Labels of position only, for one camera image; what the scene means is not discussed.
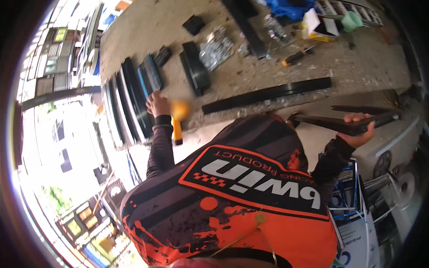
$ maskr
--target person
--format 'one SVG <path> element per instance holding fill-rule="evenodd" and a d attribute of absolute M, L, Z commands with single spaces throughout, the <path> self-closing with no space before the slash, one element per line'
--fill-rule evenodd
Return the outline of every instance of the person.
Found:
<path fill-rule="evenodd" d="M 174 164 L 166 98 L 146 103 L 155 118 L 147 179 L 121 204 L 124 229 L 154 267 L 329 267 L 337 238 L 327 204 L 353 151 L 374 135 L 338 133 L 316 168 L 291 115 L 240 118 Z M 345 122 L 368 114 L 348 114 Z"/>

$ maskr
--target black metal strip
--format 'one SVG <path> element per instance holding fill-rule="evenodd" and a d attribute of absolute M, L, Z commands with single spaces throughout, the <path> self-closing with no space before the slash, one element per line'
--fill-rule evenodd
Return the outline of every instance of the black metal strip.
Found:
<path fill-rule="evenodd" d="M 122 121 L 124 123 L 125 131 L 127 132 L 128 139 L 130 140 L 131 144 L 134 144 L 137 137 L 137 130 L 136 130 L 136 126 L 133 123 L 131 123 L 131 111 L 129 110 L 127 101 L 125 99 L 124 91 L 126 89 L 124 89 L 124 87 L 122 86 L 122 78 L 118 73 L 116 73 L 115 75 L 115 80 L 116 80 L 116 87 L 118 89 L 117 93 L 119 95 L 117 98 L 118 105 L 122 107 L 122 108 L 119 108 L 121 111 Z"/>
<path fill-rule="evenodd" d="M 199 49 L 194 42 L 184 43 L 182 46 L 192 82 L 203 95 L 203 90 L 210 86 L 210 78 L 203 63 L 199 60 Z"/>
<path fill-rule="evenodd" d="M 183 70 L 185 72 L 186 79 L 188 81 L 189 86 L 191 87 L 192 91 L 195 93 L 195 96 L 197 97 L 202 96 L 203 95 L 202 90 L 198 90 L 193 83 L 192 75 L 190 74 L 190 67 L 186 60 L 185 53 L 182 52 L 179 54 L 179 56 L 180 56 L 180 61 L 182 62 Z"/>
<path fill-rule="evenodd" d="M 231 13 L 241 31 L 246 36 L 252 54 L 258 59 L 265 58 L 265 56 L 268 55 L 268 52 L 265 49 L 264 43 L 262 43 L 261 39 L 259 39 L 252 25 L 250 25 L 249 21 L 247 21 L 240 8 L 238 8 L 233 0 L 222 0 L 222 3 Z"/>
<path fill-rule="evenodd" d="M 321 117 L 313 115 L 299 114 L 295 117 L 296 120 L 301 122 L 310 123 L 316 126 L 325 127 L 344 133 L 350 136 L 357 136 L 368 131 L 368 124 L 375 121 L 375 128 L 384 126 L 400 118 L 400 111 L 390 111 L 383 114 L 378 114 L 370 118 L 365 118 L 358 122 L 344 122 L 343 119 Z"/>
<path fill-rule="evenodd" d="M 92 87 L 81 87 L 81 88 L 72 88 L 68 90 L 54 91 L 52 93 L 44 94 L 41 96 L 36 96 L 32 99 L 22 102 L 22 111 L 34 108 L 36 106 L 42 105 L 47 102 L 54 102 L 57 100 L 76 97 L 78 95 L 91 94 L 91 93 L 100 93 L 100 86 Z"/>
<path fill-rule="evenodd" d="M 117 147 L 120 147 L 124 144 L 124 135 L 120 131 L 120 126 L 117 120 L 117 112 L 113 106 L 112 99 L 112 80 L 104 85 L 104 100 L 105 100 L 105 108 L 107 114 L 107 123 L 109 124 L 109 128 L 112 131 L 113 141 Z"/>
<path fill-rule="evenodd" d="M 147 111 L 146 98 L 137 80 L 133 63 L 129 57 L 126 58 L 122 64 L 122 71 L 124 73 L 127 90 L 133 104 L 133 110 L 136 113 L 137 121 L 142 129 L 144 138 L 148 139 L 152 134 L 152 118 Z"/>
<path fill-rule="evenodd" d="M 349 113 L 364 113 L 364 114 L 383 114 L 390 111 L 397 111 L 392 108 L 382 108 L 373 106 L 348 106 L 348 105 L 332 105 L 333 111 L 346 111 Z"/>
<path fill-rule="evenodd" d="M 246 94 L 234 96 L 228 99 L 219 100 L 202 106 L 204 114 L 217 111 L 224 111 L 236 107 L 242 107 L 267 99 L 289 96 L 297 93 L 304 93 L 324 88 L 332 87 L 330 77 L 305 80 L 296 83 L 283 84 L 276 87 L 269 87 Z"/>

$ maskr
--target metal frame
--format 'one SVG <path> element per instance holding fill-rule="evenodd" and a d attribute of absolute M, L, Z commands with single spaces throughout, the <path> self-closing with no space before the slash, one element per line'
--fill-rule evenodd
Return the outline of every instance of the metal frame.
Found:
<path fill-rule="evenodd" d="M 358 122 L 346 123 L 343 119 L 339 118 L 299 114 L 295 116 L 295 120 L 332 129 L 350 136 L 357 136 L 367 132 L 368 124 L 372 121 L 375 121 L 375 127 L 377 128 L 402 117 L 402 112 L 400 110 L 391 108 L 333 105 L 332 110 L 354 113 L 362 112 L 364 114 L 372 114 L 374 116 L 365 118 Z"/>
<path fill-rule="evenodd" d="M 222 0 L 222 3 L 231 13 L 241 31 L 246 36 L 252 54 L 258 59 L 265 58 L 268 55 L 268 52 L 265 49 L 264 43 L 262 43 L 261 39 L 259 39 L 252 25 L 241 12 L 237 4 L 233 0 Z"/>
<path fill-rule="evenodd" d="M 219 100 L 202 106 L 204 114 L 210 114 L 217 111 L 224 111 L 236 107 L 242 107 L 268 99 L 275 99 L 284 96 L 290 96 L 297 93 L 304 93 L 324 88 L 332 87 L 330 77 L 317 78 L 300 81 L 296 83 L 283 84 L 276 87 L 269 87 L 246 94 Z"/>
<path fill-rule="evenodd" d="M 36 106 L 39 106 L 41 104 L 48 103 L 48 102 L 54 102 L 57 100 L 75 97 L 83 94 L 100 93 L 100 92 L 101 92 L 100 86 L 81 87 L 81 88 L 73 88 L 68 90 L 54 91 L 52 93 L 36 96 L 32 99 L 22 102 L 22 111 L 26 111 L 28 109 L 34 108 Z"/>

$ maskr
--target debris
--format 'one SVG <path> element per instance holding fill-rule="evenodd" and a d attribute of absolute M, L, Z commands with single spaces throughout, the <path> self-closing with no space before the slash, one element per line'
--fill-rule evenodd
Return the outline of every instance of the debris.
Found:
<path fill-rule="evenodd" d="M 224 26 L 218 26 L 207 36 L 207 43 L 213 43 L 220 41 L 225 37 L 226 28 Z"/>
<path fill-rule="evenodd" d="M 271 14 L 265 16 L 265 27 L 268 29 L 268 34 L 271 38 L 279 41 L 282 45 L 289 45 L 294 41 L 294 38 L 288 36 L 279 22 L 274 19 Z"/>
<path fill-rule="evenodd" d="M 250 54 L 247 44 L 241 44 L 237 51 L 242 57 L 246 57 Z"/>
<path fill-rule="evenodd" d="M 213 30 L 207 37 L 208 43 L 200 44 L 199 59 L 208 72 L 213 71 L 229 56 L 234 44 L 225 37 L 225 27 L 220 26 Z"/>

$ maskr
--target black aluminum profile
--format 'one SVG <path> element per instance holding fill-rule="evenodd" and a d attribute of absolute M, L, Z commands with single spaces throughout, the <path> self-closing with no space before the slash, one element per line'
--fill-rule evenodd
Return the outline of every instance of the black aluminum profile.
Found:
<path fill-rule="evenodd" d="M 362 119 L 358 122 L 346 123 L 344 122 L 344 119 L 339 118 L 299 114 L 295 116 L 295 120 L 332 129 L 340 133 L 347 134 L 349 136 L 357 136 L 368 131 L 368 124 L 370 122 L 374 121 L 375 128 L 377 128 L 395 120 L 398 120 L 402 117 L 402 112 L 398 109 L 389 109 L 381 107 L 334 105 L 332 106 L 332 109 L 334 111 L 356 113 L 362 112 L 367 114 L 374 114 L 374 116 Z"/>
<path fill-rule="evenodd" d="M 268 99 L 290 96 L 297 93 L 332 87 L 330 77 L 305 80 L 295 83 L 283 84 L 276 87 L 269 87 L 242 95 L 219 100 L 202 106 L 204 114 L 210 114 L 217 111 L 224 111 L 236 107 L 243 107 Z"/>
<path fill-rule="evenodd" d="M 102 89 L 104 90 L 103 97 L 107 115 L 107 123 L 112 132 L 113 142 L 115 143 L 116 147 L 121 147 L 124 145 L 124 135 L 120 131 L 121 128 L 118 124 L 118 113 L 115 110 L 117 107 L 115 107 L 113 104 L 112 88 L 112 80 L 109 79 L 107 83 L 102 86 Z"/>
<path fill-rule="evenodd" d="M 199 60 L 199 49 L 194 42 L 184 43 L 182 46 L 183 54 L 180 58 L 186 77 L 195 95 L 202 96 L 204 90 L 210 86 L 210 78 L 203 63 Z"/>
<path fill-rule="evenodd" d="M 187 63 L 185 53 L 184 53 L 184 52 L 181 52 L 181 53 L 179 54 L 179 57 L 180 57 L 180 62 L 182 62 L 183 70 L 184 70 L 184 72 L 185 72 L 186 79 L 187 79 L 187 81 L 188 81 L 189 86 L 191 87 L 192 91 L 195 93 L 195 96 L 196 96 L 196 97 L 200 97 L 200 96 L 202 96 L 202 95 L 204 94 L 204 93 L 202 92 L 202 90 L 198 90 L 198 89 L 196 88 L 195 84 L 193 83 L 192 75 L 191 75 L 191 73 L 190 73 L 190 67 L 189 67 L 189 64 Z"/>
<path fill-rule="evenodd" d="M 133 145 L 136 142 L 137 130 L 134 124 L 131 124 L 131 111 L 128 108 L 127 101 L 125 99 L 124 87 L 122 86 L 122 78 L 119 73 L 115 74 L 113 80 L 113 86 L 116 94 L 116 100 L 118 102 L 118 109 L 124 123 L 125 132 L 127 133 L 128 140 Z"/>
<path fill-rule="evenodd" d="M 249 42 L 250 51 L 258 59 L 265 58 L 268 55 L 264 43 L 259 39 L 252 25 L 247 20 L 246 16 L 242 13 L 241 9 L 237 6 L 234 0 L 222 0 L 224 6 L 231 13 L 232 17 L 240 27 L 247 42 Z"/>
<path fill-rule="evenodd" d="M 133 63 L 129 57 L 125 59 L 121 70 L 124 75 L 125 86 L 134 111 L 134 114 L 131 114 L 131 118 L 133 121 L 137 122 L 137 127 L 140 128 L 137 129 L 137 134 L 140 136 L 139 140 L 143 142 L 152 134 L 152 115 L 147 111 L 146 98 L 137 79 Z"/>

